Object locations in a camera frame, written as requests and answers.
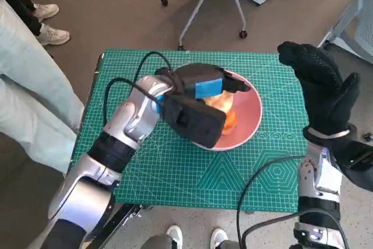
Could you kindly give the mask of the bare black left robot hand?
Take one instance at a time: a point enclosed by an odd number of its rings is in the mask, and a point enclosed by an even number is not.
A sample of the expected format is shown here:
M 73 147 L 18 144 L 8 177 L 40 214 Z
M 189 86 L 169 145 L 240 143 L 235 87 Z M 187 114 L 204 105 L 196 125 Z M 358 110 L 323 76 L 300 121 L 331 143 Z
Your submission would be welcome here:
M 251 90 L 243 80 L 217 65 L 187 64 L 179 67 L 175 74 L 182 82 L 185 95 L 194 99 L 217 96 L 224 91 L 236 93 Z

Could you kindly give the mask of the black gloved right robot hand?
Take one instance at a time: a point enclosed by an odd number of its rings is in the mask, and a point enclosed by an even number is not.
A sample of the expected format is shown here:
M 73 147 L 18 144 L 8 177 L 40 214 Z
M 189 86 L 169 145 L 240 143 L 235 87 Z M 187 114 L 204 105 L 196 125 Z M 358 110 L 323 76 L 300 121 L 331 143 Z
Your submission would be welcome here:
M 277 47 L 279 61 L 292 67 L 299 80 L 309 127 L 323 135 L 349 129 L 352 108 L 360 93 L 360 76 L 343 79 L 339 67 L 321 49 L 285 41 Z

